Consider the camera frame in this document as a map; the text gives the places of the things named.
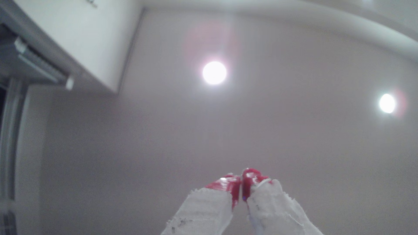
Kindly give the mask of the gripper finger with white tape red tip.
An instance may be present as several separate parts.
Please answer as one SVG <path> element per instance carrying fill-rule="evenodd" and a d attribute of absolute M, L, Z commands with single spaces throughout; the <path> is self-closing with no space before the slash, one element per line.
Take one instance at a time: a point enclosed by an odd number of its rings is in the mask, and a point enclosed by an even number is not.
<path fill-rule="evenodd" d="M 222 235 L 239 202 L 241 176 L 227 174 L 192 190 L 162 235 Z"/>
<path fill-rule="evenodd" d="M 254 168 L 242 173 L 242 199 L 256 235 L 322 235 L 301 205 L 290 197 L 277 179 Z"/>

